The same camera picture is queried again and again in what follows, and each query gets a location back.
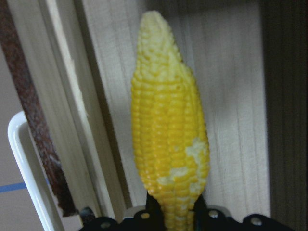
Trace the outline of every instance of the rusty edge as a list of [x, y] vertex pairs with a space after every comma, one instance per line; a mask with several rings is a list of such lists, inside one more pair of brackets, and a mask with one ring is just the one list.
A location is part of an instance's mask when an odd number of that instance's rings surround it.
[[0, 43], [58, 206], [63, 211], [63, 217], [75, 215], [77, 210], [53, 146], [7, 0], [0, 0]]

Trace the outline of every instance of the ear of corn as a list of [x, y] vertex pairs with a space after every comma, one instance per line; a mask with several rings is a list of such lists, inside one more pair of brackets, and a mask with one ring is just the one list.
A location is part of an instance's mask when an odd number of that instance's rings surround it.
[[209, 171], [205, 121], [192, 71], [158, 12], [141, 19], [131, 92], [141, 180], [159, 202], [168, 231], [193, 230], [191, 210]]

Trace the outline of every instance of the yellow corn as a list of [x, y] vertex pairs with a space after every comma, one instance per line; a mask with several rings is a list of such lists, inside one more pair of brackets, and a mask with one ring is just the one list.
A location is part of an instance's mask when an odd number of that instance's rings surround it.
[[141, 19], [132, 79], [135, 162], [160, 204], [168, 231], [193, 230], [193, 204], [204, 190], [209, 146], [200, 96], [171, 29], [155, 11]]

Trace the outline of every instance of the screw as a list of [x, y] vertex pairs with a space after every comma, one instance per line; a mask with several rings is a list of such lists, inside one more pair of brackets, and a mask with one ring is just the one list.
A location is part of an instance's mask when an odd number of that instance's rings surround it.
[[216, 210], [210, 210], [208, 212], [208, 215], [211, 217], [211, 218], [218, 218], [219, 214]]
[[148, 219], [148, 218], [150, 217], [150, 214], [149, 214], [149, 213], [142, 213], [142, 214], [140, 215], [140, 217], [141, 217], [142, 219]]
[[251, 218], [251, 219], [250, 219], [250, 222], [251, 222], [253, 225], [256, 225], [256, 226], [261, 226], [261, 225], [262, 225], [262, 221], [261, 221], [259, 218]]
[[102, 224], [101, 224], [101, 228], [102, 229], [107, 229], [107, 228], [109, 228], [111, 226], [111, 224], [109, 223], [109, 222], [103, 222]]

